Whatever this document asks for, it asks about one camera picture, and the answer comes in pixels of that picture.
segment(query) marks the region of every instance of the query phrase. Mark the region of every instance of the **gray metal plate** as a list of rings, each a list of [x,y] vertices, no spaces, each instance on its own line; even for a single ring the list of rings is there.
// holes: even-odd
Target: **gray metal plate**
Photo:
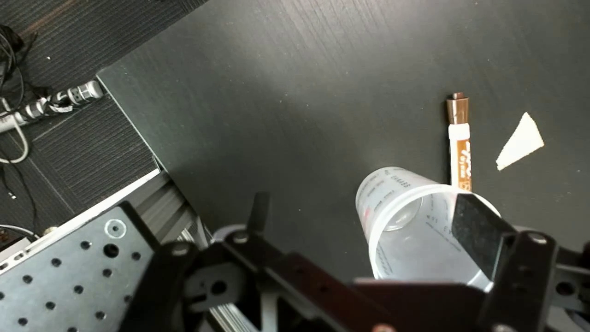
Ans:
[[[0,273],[0,330],[118,330],[152,254],[113,208]]]

